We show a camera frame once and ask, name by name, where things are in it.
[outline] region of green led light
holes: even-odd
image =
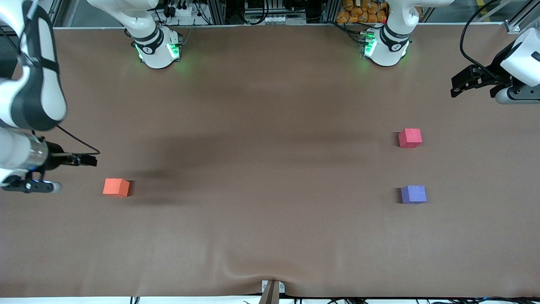
[[[173,58],[178,58],[178,47],[176,45],[167,43],[167,48]]]
[[[377,40],[373,38],[370,43],[366,46],[366,56],[373,55],[373,50],[375,50],[375,47],[377,46]]]
[[[135,48],[137,49],[137,53],[139,53],[139,58],[143,60],[143,54],[140,53],[139,47],[135,44]]]

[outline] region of orange cube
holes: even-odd
[[[123,179],[105,179],[103,194],[111,197],[128,197],[130,183]]]

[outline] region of black cable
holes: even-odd
[[[369,24],[361,23],[361,22],[357,22],[357,24],[363,25],[365,27],[369,27],[370,29],[380,29],[384,26],[384,25],[381,25],[380,27],[374,27],[373,25],[369,25]]]
[[[21,43],[22,43],[22,41],[23,41],[23,35],[28,36],[28,35],[26,34],[26,29],[28,28],[27,25],[30,23],[30,21],[32,21],[31,19],[27,18],[26,16],[25,16],[25,18],[26,18],[26,21],[24,22],[23,30],[22,30],[22,32],[21,32],[22,34],[21,34],[21,37],[19,38],[19,45],[17,46],[17,50],[18,50],[18,53],[17,53],[17,54],[18,54],[19,56],[20,56],[21,53],[22,53],[22,50],[21,50]]]
[[[201,17],[202,19],[208,23],[208,25],[212,25],[212,23],[210,22],[210,19],[206,16],[206,14],[204,13],[204,10],[203,10],[203,7],[201,6],[199,0],[195,0],[193,3],[195,3],[195,6],[197,7],[197,10],[201,13]]]
[[[78,155],[99,155],[99,154],[101,154],[101,151],[99,151],[98,149],[96,149],[96,148],[92,147],[91,145],[85,143],[84,141],[80,140],[79,138],[77,138],[77,136],[69,133],[66,129],[62,128],[59,125],[57,127],[58,127],[58,129],[62,130],[64,133],[68,134],[74,140],[80,142],[81,144],[83,144],[83,145],[87,146],[88,148],[95,151],[95,153],[74,153],[74,154],[78,154]]]
[[[14,49],[17,54],[19,54],[19,49],[17,48],[17,45],[15,45],[15,42],[8,36],[8,34],[4,31],[2,27],[0,27],[0,31],[2,32],[2,35],[8,40],[9,45]]]
[[[329,23],[329,24],[333,24],[334,26],[336,26],[338,29],[342,30],[342,31],[348,31],[350,32],[351,34],[360,34],[359,31],[353,31],[353,30],[347,30],[345,27],[342,27],[341,25],[333,22],[333,21],[325,21],[324,23]]]
[[[307,6],[309,5],[309,0],[306,0],[306,5],[304,5],[303,7],[300,7],[300,8],[292,6],[292,1],[289,0],[289,2],[290,2],[291,5],[289,5],[289,3],[287,1],[282,1],[282,5],[283,5],[284,8],[286,8],[287,10],[292,11],[292,12],[305,10],[305,9],[307,9]]]
[[[163,21],[161,20],[161,17],[159,17],[158,10],[157,10],[157,9],[154,9],[154,12],[156,12],[156,16],[158,16],[158,19],[159,19],[159,25],[164,25],[164,24],[163,24]]]
[[[463,57],[465,57],[465,59],[467,59],[468,61],[474,63],[475,65],[477,65],[478,67],[480,67],[481,69],[483,69],[486,73],[489,74],[489,76],[493,77],[494,79],[496,80],[501,80],[498,76],[495,76],[495,74],[493,74],[491,71],[489,71],[485,66],[483,66],[480,62],[472,59],[469,55],[467,55],[467,53],[465,53],[465,50],[463,50],[463,40],[465,39],[465,33],[467,32],[467,28],[469,27],[469,25],[471,24],[471,22],[473,21],[473,19],[478,15],[480,14],[480,12],[485,9],[486,7],[488,7],[488,5],[492,5],[493,3],[497,2],[497,1],[500,1],[500,0],[490,0],[488,1],[486,4],[484,4],[482,7],[480,7],[472,16],[471,18],[467,21],[467,23],[465,24],[465,27],[463,27],[463,31],[461,32],[461,39],[460,39],[460,52],[461,52],[461,55],[463,55]]]
[[[356,40],[353,36],[350,35],[350,32],[349,32],[349,30],[347,30],[347,27],[345,26],[344,23],[343,23],[343,28],[345,28],[345,32],[347,33],[347,36],[349,36],[349,38],[350,38],[352,41],[354,41],[354,42],[356,42],[356,43],[358,43],[358,44],[362,44],[362,42],[361,42],[360,40]]]
[[[259,19],[259,21],[255,22],[255,23],[251,23],[249,21],[247,21],[243,16],[242,16],[242,7],[241,5],[243,4],[243,0],[240,0],[238,1],[238,17],[240,18],[240,20],[242,20],[242,22],[244,22],[244,24],[249,24],[249,25],[257,25],[257,24],[260,24],[262,23],[266,17],[268,17],[268,13],[270,12],[270,4],[268,2],[268,0],[265,0],[264,3],[266,3],[266,13],[265,13],[265,7],[264,7],[264,4],[262,6],[262,16],[261,18]]]

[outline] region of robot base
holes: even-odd
[[[146,54],[144,50],[140,50],[139,58],[141,62],[146,63],[152,69],[163,69],[171,65],[173,62],[180,62],[182,53],[183,37],[178,32],[167,27],[159,27],[164,34],[164,39],[161,45],[153,54]]]
[[[391,67],[400,61],[407,52],[409,42],[399,51],[390,51],[388,47],[381,42],[381,30],[369,29],[360,33],[360,41],[365,44],[360,45],[360,54],[362,58],[369,59],[382,67]]]

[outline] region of white robot link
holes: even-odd
[[[430,8],[450,5],[454,0],[387,0],[390,14],[386,23],[369,29],[370,41],[364,46],[364,57],[383,67],[399,62],[405,56],[410,35],[419,21],[415,6]]]
[[[452,77],[452,97],[494,85],[490,96],[500,104],[540,103],[540,17],[523,29],[487,67],[470,57],[467,59],[473,64]]]
[[[168,27],[158,26],[148,11],[158,5],[158,0],[87,1],[126,27],[140,59],[150,68],[162,69],[180,58],[181,36]]]
[[[0,1],[0,21],[13,28],[20,39],[18,50],[22,76],[0,78],[0,187],[7,191],[53,193],[57,182],[44,174],[61,164],[95,166],[95,157],[65,153],[35,130],[47,131],[66,116],[51,22],[37,1]],[[20,129],[31,130],[31,133]],[[37,180],[34,173],[40,173]]]

